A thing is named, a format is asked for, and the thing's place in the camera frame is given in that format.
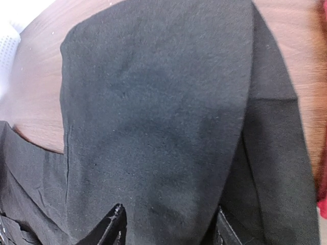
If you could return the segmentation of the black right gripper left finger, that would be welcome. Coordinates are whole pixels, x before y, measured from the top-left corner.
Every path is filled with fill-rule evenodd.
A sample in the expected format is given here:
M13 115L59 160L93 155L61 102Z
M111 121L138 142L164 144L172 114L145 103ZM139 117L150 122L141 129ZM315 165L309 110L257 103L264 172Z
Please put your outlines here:
M125 245L127 214L122 204L116 204L77 245Z

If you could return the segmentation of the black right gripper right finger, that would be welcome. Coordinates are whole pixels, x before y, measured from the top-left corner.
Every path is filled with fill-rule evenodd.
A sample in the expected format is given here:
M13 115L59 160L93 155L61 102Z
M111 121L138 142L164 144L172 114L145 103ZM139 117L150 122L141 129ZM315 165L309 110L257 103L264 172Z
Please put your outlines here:
M236 231L237 219L225 208L219 208L215 226L214 244L242 244Z

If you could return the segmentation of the black long sleeve shirt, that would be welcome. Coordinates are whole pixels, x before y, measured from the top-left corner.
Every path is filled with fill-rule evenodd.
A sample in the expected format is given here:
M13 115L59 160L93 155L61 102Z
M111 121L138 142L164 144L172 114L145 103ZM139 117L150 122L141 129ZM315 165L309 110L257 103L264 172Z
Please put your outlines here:
M60 47L64 153L1 122L1 244L77 244L122 204L126 244L319 244L297 95L252 1L123 1Z

